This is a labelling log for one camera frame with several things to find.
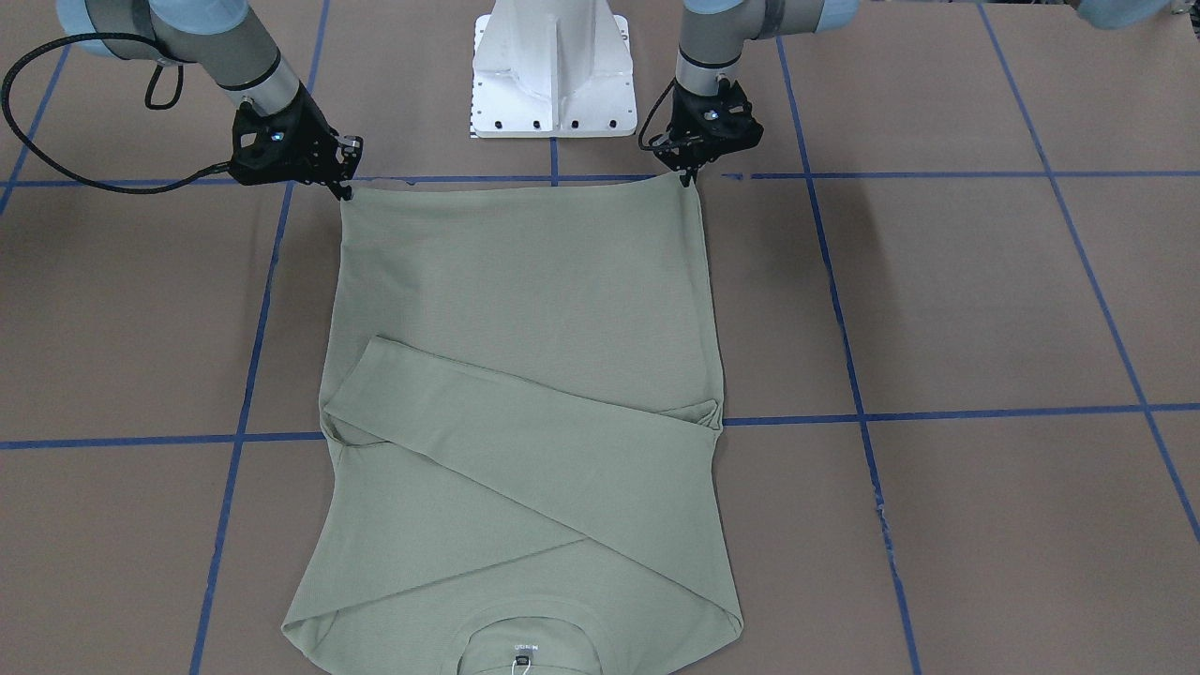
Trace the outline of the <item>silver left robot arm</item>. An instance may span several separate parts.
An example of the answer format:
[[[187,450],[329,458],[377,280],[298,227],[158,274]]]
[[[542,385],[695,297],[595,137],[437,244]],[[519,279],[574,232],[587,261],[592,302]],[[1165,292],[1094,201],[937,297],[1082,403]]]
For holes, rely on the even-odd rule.
[[[800,38],[794,179],[1194,178],[1196,131],[1147,133],[1166,86],[1154,46],[1105,47],[1169,22],[1166,1],[685,1],[664,132],[638,142],[665,171],[763,141],[740,77],[746,43]]]

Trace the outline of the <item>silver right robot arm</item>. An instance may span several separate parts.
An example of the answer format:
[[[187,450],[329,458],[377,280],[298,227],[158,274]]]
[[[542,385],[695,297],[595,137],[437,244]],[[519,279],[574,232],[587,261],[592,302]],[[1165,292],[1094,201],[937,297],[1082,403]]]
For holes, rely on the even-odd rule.
[[[197,64],[232,98],[232,159],[224,172],[245,187],[322,185],[338,201],[364,141],[343,136],[322,110],[248,1],[56,1],[68,36],[84,49],[160,66]]]

